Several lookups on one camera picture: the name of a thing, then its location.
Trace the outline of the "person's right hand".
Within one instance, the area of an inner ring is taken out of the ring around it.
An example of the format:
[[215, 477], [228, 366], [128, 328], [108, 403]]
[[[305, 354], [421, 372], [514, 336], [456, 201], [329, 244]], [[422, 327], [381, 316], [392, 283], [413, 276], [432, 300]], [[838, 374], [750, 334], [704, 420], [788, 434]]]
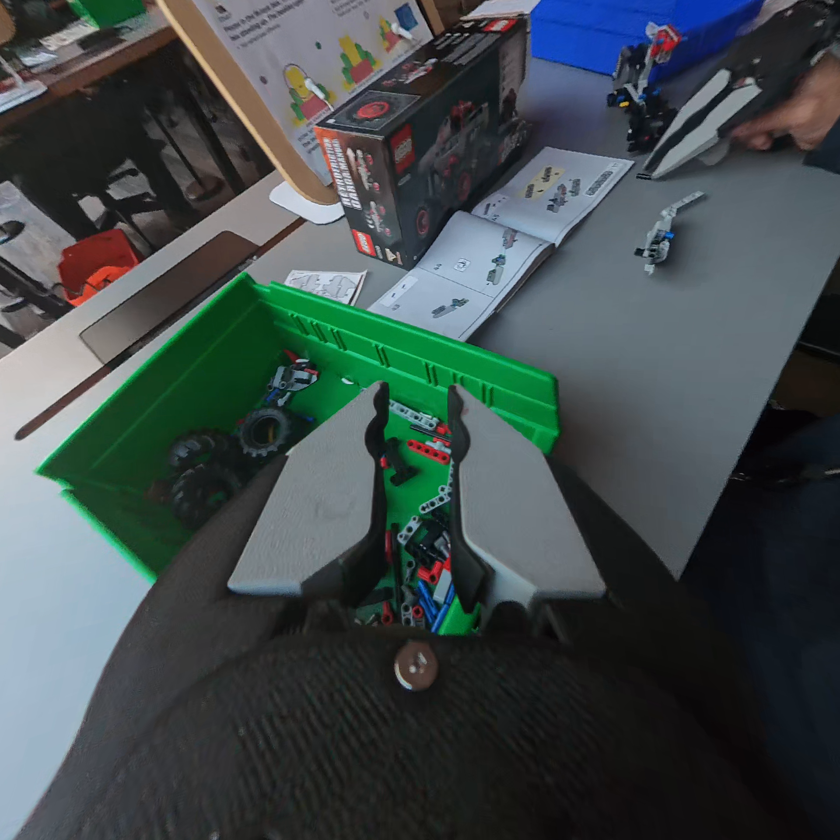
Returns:
[[790, 136], [801, 151], [816, 150], [839, 117], [839, 61], [825, 54], [804, 74], [793, 93], [776, 108], [740, 124], [731, 137], [767, 151], [780, 137]]

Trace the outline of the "blue plastic bin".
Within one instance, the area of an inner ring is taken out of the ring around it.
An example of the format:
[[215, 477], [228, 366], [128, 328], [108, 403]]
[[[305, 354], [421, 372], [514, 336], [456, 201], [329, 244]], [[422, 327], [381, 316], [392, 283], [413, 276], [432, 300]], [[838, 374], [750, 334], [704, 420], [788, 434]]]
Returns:
[[532, 56], [611, 76], [621, 49], [647, 41], [648, 24], [682, 36], [671, 60], [652, 72], [665, 80], [727, 48], [763, 1], [541, 1], [531, 13]]

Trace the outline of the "black lego set box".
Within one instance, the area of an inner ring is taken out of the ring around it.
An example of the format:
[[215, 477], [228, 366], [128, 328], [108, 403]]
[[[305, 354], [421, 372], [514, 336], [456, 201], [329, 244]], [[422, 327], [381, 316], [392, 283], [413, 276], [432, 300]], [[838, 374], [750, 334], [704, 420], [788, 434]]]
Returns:
[[356, 250], [402, 268], [528, 143], [524, 16], [460, 21], [314, 127]]

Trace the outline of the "black red lego chassis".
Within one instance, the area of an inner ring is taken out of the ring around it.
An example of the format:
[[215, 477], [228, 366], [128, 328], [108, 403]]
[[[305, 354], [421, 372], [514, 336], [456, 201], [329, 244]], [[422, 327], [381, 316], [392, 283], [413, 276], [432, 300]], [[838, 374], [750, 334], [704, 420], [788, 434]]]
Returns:
[[651, 76], [670, 61], [682, 36], [669, 24], [649, 22], [645, 38], [622, 48], [612, 74], [613, 89], [605, 98], [609, 109], [620, 109], [628, 118], [626, 150], [631, 154], [651, 151], [676, 115]]

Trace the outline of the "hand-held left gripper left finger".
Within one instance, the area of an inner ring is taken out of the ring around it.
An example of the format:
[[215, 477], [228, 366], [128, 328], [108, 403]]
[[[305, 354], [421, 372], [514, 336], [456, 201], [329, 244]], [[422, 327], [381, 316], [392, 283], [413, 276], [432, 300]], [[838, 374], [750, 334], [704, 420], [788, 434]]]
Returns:
[[376, 587], [389, 398], [387, 383], [369, 385], [290, 451], [228, 578], [232, 593], [355, 607]]

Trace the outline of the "open instruction booklet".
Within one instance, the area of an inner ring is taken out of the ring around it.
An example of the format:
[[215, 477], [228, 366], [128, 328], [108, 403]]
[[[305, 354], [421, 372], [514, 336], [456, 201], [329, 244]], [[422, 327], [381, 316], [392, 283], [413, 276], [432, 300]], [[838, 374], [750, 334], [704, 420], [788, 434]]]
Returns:
[[633, 166], [628, 159], [542, 149], [471, 213], [456, 212], [369, 312], [466, 341]]

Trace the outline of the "pile of lego pieces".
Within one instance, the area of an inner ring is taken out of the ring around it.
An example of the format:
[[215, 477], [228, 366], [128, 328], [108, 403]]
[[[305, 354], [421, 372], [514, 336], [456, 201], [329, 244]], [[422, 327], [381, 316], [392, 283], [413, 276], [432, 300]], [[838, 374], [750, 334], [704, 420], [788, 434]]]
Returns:
[[385, 573], [363, 596], [354, 621], [436, 635], [476, 634], [480, 608], [467, 612], [453, 583], [451, 433], [446, 423], [390, 402], [380, 465], [385, 481]]

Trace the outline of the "person's dark blue trousers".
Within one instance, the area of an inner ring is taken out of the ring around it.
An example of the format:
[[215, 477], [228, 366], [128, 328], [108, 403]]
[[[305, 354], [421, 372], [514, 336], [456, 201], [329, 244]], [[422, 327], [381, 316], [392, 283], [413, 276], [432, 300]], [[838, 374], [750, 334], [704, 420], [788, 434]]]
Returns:
[[820, 838], [839, 828], [839, 418], [745, 450], [682, 580], [740, 652], [766, 748]]

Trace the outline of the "white poster with brick figures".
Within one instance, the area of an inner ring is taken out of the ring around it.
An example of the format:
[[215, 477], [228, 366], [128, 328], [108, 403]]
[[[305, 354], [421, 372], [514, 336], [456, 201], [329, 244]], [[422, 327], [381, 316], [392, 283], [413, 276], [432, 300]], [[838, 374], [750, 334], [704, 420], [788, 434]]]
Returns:
[[444, 31], [435, 2], [198, 2], [301, 157], [332, 175], [314, 127]]

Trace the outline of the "grey lego sub-assembly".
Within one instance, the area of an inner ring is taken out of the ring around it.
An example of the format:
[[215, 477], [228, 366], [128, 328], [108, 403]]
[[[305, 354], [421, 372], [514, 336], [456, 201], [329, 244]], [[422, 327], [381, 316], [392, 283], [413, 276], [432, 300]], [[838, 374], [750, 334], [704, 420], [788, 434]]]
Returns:
[[682, 209], [696, 204], [706, 197], [705, 192], [693, 192], [668, 205], [660, 212], [657, 221], [646, 234], [644, 245], [634, 250], [634, 256], [644, 261], [644, 272], [647, 275], [653, 275], [656, 267], [663, 263], [668, 256], [671, 241], [675, 236], [672, 227], [677, 214]]

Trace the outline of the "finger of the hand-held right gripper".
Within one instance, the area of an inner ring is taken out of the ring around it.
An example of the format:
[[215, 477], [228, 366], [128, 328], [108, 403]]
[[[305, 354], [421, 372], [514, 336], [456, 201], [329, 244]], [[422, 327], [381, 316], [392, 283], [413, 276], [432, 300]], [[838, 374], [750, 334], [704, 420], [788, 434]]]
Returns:
[[646, 165], [684, 165], [721, 140], [723, 126], [745, 108], [745, 89], [730, 69], [719, 69], [677, 112]]
[[640, 179], [662, 179], [717, 146], [725, 125], [763, 94], [757, 81], [706, 81], [677, 111], [649, 153]]

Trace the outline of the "small grey red lego assembly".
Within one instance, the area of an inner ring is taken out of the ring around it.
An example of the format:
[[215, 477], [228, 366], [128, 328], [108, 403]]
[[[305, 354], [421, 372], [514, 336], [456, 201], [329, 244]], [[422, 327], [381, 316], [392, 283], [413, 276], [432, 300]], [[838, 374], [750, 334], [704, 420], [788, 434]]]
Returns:
[[320, 377], [320, 371], [309, 359], [305, 359], [290, 350], [284, 350], [287, 363], [276, 369], [268, 384], [265, 404], [277, 407], [286, 406], [294, 395], [309, 388]]

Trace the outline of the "red plastic bin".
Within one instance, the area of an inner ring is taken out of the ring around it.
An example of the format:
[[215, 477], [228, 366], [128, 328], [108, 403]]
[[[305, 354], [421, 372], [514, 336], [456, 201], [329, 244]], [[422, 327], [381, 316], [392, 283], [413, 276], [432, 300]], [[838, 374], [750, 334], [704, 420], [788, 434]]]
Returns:
[[59, 283], [69, 304], [77, 308], [143, 260], [122, 230], [106, 230], [62, 250]]

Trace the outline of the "black lego tire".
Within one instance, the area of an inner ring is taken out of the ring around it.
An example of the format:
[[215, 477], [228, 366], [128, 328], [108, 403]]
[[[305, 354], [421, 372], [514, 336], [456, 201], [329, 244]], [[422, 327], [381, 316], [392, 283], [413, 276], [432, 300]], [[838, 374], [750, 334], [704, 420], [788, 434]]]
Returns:
[[201, 429], [182, 434], [172, 441], [167, 463], [174, 472], [181, 473], [224, 452], [228, 436], [213, 429]]
[[195, 465], [176, 478], [171, 489], [171, 512], [184, 528], [198, 530], [243, 487], [243, 480], [225, 465]]
[[278, 454], [294, 433], [291, 416], [283, 408], [269, 406], [249, 413], [238, 426], [237, 437], [246, 457], [265, 459]]

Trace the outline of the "green plastic bin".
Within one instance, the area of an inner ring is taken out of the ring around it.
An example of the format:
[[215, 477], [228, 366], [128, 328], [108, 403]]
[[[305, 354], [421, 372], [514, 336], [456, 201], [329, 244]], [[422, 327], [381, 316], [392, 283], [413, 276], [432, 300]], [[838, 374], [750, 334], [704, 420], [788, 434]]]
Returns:
[[[295, 424], [276, 455], [248, 458], [237, 430], [265, 404], [284, 350], [317, 365], [320, 377], [282, 408]], [[134, 372], [37, 473], [147, 579], [155, 581], [198, 530], [173, 516], [167, 463], [178, 436], [227, 435], [222, 464], [244, 490], [263, 466], [330, 419], [368, 385], [445, 421], [448, 388], [462, 385], [544, 454], [560, 437], [557, 381], [549, 373], [383, 317], [247, 275], [234, 280]]]

